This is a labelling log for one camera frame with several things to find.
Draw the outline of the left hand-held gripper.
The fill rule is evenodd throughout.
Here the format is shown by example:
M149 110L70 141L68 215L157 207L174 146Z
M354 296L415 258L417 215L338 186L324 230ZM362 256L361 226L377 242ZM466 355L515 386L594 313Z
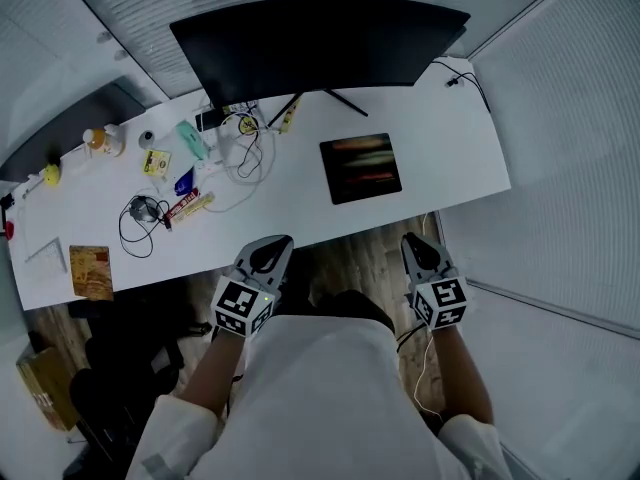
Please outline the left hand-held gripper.
M244 338L255 335L281 297L280 285L294 249L289 235L273 235L245 245L233 270L221 276L211 310L215 325Z

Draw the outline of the dark streaked mouse pad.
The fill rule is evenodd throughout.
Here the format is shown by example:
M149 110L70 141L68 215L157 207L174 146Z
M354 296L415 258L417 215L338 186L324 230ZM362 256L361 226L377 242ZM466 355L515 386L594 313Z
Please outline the dark streaked mouse pad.
M319 147L334 205L402 191L387 133L324 141Z

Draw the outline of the person's left forearm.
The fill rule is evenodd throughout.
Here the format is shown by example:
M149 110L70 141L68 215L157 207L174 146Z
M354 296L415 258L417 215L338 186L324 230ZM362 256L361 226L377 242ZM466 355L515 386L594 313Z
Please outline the person's left forearm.
M244 345L243 336L220 330L178 398L220 417L230 396Z

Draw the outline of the person's right forearm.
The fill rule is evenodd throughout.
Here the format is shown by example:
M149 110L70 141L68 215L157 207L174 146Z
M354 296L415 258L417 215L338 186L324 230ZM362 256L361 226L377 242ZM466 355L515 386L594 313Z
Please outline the person's right forearm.
M435 330L433 344L444 395L444 421L467 415L483 424L494 424L488 390L455 326Z

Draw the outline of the brown patterned booklet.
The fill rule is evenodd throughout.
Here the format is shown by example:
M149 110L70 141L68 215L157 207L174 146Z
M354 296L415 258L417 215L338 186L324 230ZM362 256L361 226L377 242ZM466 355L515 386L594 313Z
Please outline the brown patterned booklet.
M108 247L71 245L69 259L76 296L92 301L114 299Z

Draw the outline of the person's black trousers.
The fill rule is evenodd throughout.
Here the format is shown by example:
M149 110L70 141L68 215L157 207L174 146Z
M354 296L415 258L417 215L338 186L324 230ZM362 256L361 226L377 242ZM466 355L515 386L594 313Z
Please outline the person's black trousers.
M317 269L300 250L295 250L289 261L285 277L280 285L281 297L275 316L322 316L354 318L376 321L392 334L395 326L392 319L376 303L363 293L349 289L336 294L324 292L311 300L312 281Z

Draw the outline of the yellow snack bar packet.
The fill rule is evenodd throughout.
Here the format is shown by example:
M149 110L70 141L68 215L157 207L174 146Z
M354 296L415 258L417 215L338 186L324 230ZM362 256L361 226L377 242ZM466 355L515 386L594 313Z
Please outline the yellow snack bar packet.
M214 201L214 199L215 199L215 196L212 192L208 192L204 195L199 196L196 200L189 203L184 209L182 209L174 217L172 217L170 220L171 224L177 225L178 223L183 222L192 214L196 213L197 211L211 204Z

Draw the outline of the person's white shirt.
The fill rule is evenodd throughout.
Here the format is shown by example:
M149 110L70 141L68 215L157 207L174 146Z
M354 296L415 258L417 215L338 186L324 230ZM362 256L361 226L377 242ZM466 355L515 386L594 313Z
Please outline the person's white shirt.
M383 324L270 318L230 415L161 396L126 480L509 480L496 429L457 415L431 431Z

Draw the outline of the black office chair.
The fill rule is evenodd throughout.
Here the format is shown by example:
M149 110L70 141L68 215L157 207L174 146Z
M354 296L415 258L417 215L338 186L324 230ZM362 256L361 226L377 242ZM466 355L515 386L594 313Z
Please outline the black office chair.
M177 289L134 289L111 301L78 300L69 314L85 319L89 366L69 393L92 449L119 470L129 467L156 399L177 385L184 357L178 341L203 337L211 324Z

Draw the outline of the yellow card packet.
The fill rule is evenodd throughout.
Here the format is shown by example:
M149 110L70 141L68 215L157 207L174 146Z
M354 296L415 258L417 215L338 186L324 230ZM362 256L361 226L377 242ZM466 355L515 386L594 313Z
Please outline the yellow card packet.
M142 172L151 177L164 177L168 172L170 160L169 152L149 149L145 154Z

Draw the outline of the mint green case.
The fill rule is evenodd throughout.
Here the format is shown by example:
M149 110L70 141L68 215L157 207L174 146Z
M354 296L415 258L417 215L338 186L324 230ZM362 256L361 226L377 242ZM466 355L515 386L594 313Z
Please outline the mint green case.
M176 124L175 129L187 148L198 160L204 161L209 158L208 146L190 122L186 120L180 121Z

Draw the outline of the black phone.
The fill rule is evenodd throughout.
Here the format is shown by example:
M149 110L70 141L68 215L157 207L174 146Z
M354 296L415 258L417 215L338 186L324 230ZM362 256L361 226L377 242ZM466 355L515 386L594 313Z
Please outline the black phone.
M206 132L218 128L226 119L226 115L221 109L210 109L195 115L196 128L199 132Z

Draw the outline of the orange juice bottle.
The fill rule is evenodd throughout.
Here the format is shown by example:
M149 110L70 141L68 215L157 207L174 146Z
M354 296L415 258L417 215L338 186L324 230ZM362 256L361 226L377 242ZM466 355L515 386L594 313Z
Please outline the orange juice bottle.
M82 139L92 151L105 155L113 154L112 137L104 129L86 129Z

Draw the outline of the dark grey desk partition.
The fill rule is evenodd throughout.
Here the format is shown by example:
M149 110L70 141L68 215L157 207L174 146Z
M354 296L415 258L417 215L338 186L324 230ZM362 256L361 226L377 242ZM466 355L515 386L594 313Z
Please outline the dark grey desk partition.
M50 160L60 160L78 147L86 129L119 125L144 111L145 107L120 86L119 80L106 84L42 126L0 163L0 181L25 182Z

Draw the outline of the black curved monitor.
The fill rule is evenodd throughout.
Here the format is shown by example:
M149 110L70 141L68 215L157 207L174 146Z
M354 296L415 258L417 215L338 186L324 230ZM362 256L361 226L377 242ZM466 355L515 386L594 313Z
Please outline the black curved monitor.
M412 86L464 34L468 13L410 0L263 0L170 26L215 106Z

